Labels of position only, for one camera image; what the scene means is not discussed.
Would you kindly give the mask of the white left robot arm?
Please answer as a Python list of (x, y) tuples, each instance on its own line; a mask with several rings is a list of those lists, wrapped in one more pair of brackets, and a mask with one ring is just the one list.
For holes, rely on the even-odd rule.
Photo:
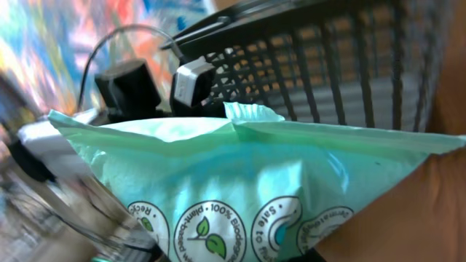
[[(84, 113), (80, 119), (100, 125), (172, 116), (224, 118), (222, 102), (203, 103), (210, 94), (215, 75), (214, 66), (202, 59), (182, 63), (173, 76), (170, 110), (165, 111), (158, 107), (162, 98), (147, 62), (139, 58), (127, 60), (95, 75), (107, 110), (94, 115)], [(22, 126), (13, 133), (7, 148), (23, 172), (41, 183), (92, 174), (69, 142), (48, 121)]]

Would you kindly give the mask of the mint green wipes pack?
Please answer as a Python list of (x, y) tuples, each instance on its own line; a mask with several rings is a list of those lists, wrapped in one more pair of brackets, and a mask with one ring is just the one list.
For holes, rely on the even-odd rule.
[(226, 103), (224, 118), (50, 122), (172, 261), (285, 261), (464, 136), (286, 121)]

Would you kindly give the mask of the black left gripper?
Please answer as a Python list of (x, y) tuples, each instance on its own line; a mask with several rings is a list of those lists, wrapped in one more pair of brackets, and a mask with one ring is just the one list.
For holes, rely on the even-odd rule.
[(173, 80), (170, 90), (170, 108), (173, 117), (225, 117), (226, 112), (222, 101), (211, 102), (203, 105), (198, 103), (194, 106), (187, 106), (175, 100), (175, 86), (177, 76), (173, 75)]

